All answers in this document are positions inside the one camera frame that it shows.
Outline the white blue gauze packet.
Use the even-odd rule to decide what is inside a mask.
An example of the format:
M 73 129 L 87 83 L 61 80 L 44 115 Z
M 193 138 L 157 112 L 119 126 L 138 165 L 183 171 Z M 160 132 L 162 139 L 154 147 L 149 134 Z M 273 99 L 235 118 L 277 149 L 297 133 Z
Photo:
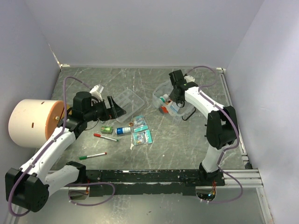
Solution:
M 173 102 L 172 100 L 167 101 L 167 110 L 171 116 L 176 116 L 178 114 L 178 111 L 180 107 L 177 105 L 176 102 Z

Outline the white green dropper bottle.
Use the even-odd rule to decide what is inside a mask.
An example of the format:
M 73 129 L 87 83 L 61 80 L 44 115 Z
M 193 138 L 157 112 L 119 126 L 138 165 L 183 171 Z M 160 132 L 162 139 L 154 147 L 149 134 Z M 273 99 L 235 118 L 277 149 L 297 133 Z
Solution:
M 164 94 L 164 95 L 160 96 L 159 99 L 160 99 L 163 103 L 165 103 L 165 102 L 167 102 L 167 101 L 169 100 L 169 96 L 168 96 L 167 94 Z

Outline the clear plastic storage box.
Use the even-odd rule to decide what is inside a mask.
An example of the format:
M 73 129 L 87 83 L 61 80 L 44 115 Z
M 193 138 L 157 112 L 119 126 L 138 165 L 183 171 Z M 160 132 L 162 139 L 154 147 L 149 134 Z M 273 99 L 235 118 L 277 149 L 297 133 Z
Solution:
M 173 124 L 178 125 L 187 121 L 195 112 L 196 108 L 189 103 L 176 103 L 170 99 L 173 86 L 170 81 L 160 84 L 152 93 L 152 104 L 162 114 L 170 118 Z

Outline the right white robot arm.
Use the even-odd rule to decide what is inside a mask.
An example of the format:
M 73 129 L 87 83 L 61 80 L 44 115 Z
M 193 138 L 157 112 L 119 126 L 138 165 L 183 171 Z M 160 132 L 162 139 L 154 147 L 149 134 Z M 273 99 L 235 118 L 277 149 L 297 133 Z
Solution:
M 209 185 L 220 171 L 220 162 L 226 151 L 238 147 L 240 135 L 236 112 L 232 106 L 223 106 L 210 98 L 192 79 L 183 75 L 182 70 L 169 73 L 173 90 L 170 99 L 174 103 L 193 105 L 206 118 L 206 139 L 209 147 L 199 165 L 198 180 Z

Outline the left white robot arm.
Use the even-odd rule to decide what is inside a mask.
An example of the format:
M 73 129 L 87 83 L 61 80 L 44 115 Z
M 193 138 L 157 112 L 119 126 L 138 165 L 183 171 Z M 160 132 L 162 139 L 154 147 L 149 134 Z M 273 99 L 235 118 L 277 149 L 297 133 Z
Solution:
M 15 215 L 12 204 L 38 212 L 62 187 L 87 184 L 86 166 L 78 162 L 71 161 L 52 174 L 48 172 L 65 149 L 86 130 L 88 122 L 116 119 L 127 113 L 111 96 L 107 99 L 110 107 L 89 92 L 77 92 L 72 107 L 65 111 L 64 119 L 59 121 L 46 143 L 19 169 L 8 170 L 5 190 L 12 215 Z

